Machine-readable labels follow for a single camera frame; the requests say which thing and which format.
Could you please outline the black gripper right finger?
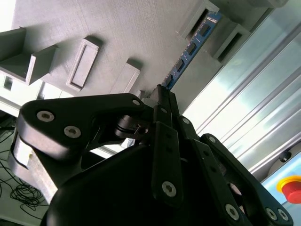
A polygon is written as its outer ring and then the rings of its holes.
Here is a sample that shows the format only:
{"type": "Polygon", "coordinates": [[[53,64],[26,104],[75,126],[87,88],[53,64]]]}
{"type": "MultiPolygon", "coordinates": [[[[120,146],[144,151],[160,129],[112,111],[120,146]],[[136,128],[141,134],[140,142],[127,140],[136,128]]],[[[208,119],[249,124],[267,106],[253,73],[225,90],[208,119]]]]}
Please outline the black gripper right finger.
{"type": "Polygon", "coordinates": [[[175,94],[170,109],[188,161],[200,172],[206,192],[207,226],[292,226],[293,219],[264,186],[211,134],[199,137],[179,114],[175,94]]]}

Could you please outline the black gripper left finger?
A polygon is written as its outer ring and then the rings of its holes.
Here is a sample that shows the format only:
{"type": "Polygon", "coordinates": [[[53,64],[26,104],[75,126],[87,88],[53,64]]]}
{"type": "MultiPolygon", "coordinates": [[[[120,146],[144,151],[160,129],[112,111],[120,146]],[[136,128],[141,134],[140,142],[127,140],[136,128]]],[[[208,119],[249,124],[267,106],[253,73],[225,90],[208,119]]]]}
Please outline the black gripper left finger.
{"type": "Polygon", "coordinates": [[[122,151],[152,152],[151,191],[169,206],[183,201],[178,132],[165,87],[152,106],[132,94],[36,100],[22,106],[11,157],[13,172],[47,203],[69,179],[122,151]]]}

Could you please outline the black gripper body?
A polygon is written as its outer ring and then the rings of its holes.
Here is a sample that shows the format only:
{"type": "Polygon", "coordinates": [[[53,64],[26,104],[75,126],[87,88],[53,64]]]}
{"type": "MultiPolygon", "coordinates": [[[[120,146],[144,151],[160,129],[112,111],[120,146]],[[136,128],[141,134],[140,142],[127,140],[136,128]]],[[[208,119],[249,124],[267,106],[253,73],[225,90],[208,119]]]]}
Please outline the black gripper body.
{"type": "Polygon", "coordinates": [[[174,209],[151,191],[152,152],[141,146],[69,179],[54,195],[44,226],[223,226],[205,181],[181,160],[184,200],[174,209]]]}

